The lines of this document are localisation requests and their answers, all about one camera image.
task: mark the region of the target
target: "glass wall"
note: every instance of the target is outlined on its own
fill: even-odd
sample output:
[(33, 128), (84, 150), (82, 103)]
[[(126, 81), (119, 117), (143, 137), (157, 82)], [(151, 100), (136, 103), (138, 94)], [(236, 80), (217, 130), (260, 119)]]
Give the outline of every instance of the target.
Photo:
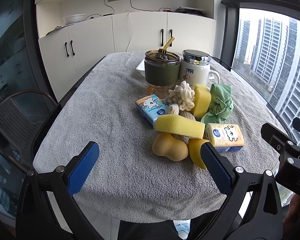
[[(24, 0), (0, 0), (0, 102), (18, 91), (39, 90), (32, 69), (24, 30)], [(15, 97), (23, 114), (34, 123), (43, 122), (52, 109), (49, 101), (36, 94)], [(4, 136), (0, 145), (16, 160), (20, 155)], [(0, 153), (0, 214), (14, 219), (24, 174)]]
[(300, 21), (241, 8), (233, 68), (269, 102), (300, 146), (292, 127), (300, 118)]

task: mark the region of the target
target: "high-rise building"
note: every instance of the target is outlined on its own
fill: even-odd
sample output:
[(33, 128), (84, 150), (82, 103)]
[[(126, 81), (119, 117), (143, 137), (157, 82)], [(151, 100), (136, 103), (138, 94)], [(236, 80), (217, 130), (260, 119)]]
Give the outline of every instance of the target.
[(245, 62), (249, 40), (249, 32), (250, 21), (243, 21), (242, 19), (239, 19), (238, 38), (234, 56), (238, 58), (241, 63)]
[(264, 87), (272, 90), (280, 70), (285, 48), (285, 36), (288, 24), (285, 20), (259, 20), (256, 45), (253, 50), (250, 75), (260, 79)]
[(300, 118), (300, 22), (290, 19), (286, 27), (284, 52), (269, 103), (291, 130), (298, 145), (300, 133), (292, 120)]

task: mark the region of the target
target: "person's leg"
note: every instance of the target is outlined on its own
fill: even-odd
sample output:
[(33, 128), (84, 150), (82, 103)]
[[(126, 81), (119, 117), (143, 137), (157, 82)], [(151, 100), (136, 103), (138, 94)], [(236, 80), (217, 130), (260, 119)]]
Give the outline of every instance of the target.
[(205, 229), (205, 227), (210, 223), (210, 221), (217, 212), (218, 210), (215, 210), (191, 219), (190, 232), (188, 234), (187, 240), (195, 239), (202, 232), (202, 230)]
[(172, 220), (159, 223), (132, 223), (120, 221), (118, 240), (180, 240)]
[[(195, 239), (201, 232), (206, 228), (206, 226), (210, 223), (210, 221), (213, 219), (215, 214), (218, 212), (218, 210), (202, 214), (199, 217), (191, 219), (190, 222), (190, 232), (188, 235), (187, 240)], [(241, 223), (242, 217), (240, 214), (237, 214), (235, 217), (232, 225), (230, 226), (228, 233), (236, 230), (240, 223)]]

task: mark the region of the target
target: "yellow sponge piece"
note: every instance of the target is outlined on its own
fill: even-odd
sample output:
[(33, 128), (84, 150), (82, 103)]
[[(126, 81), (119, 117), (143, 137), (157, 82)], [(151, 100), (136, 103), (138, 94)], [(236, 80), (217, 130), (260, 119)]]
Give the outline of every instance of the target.
[(167, 132), (189, 136), (193, 138), (203, 138), (205, 124), (193, 121), (176, 114), (165, 114), (158, 116), (154, 129), (159, 132)]
[(208, 88), (204, 85), (194, 86), (194, 108), (192, 114), (195, 118), (202, 118), (208, 110), (211, 102), (211, 94)]
[(201, 145), (208, 142), (208, 140), (205, 139), (189, 139), (188, 142), (188, 151), (191, 160), (195, 165), (197, 165), (199, 168), (206, 170), (207, 167), (204, 165), (201, 156), (200, 156), (200, 149)]

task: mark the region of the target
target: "cream chenille toy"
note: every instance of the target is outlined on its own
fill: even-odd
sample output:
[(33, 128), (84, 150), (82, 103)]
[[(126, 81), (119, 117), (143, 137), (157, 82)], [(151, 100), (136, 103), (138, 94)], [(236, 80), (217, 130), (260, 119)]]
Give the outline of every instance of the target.
[(194, 108), (194, 90), (186, 81), (182, 81), (180, 86), (176, 85), (174, 90), (169, 90), (166, 96), (166, 104), (178, 104), (180, 111), (190, 111)]

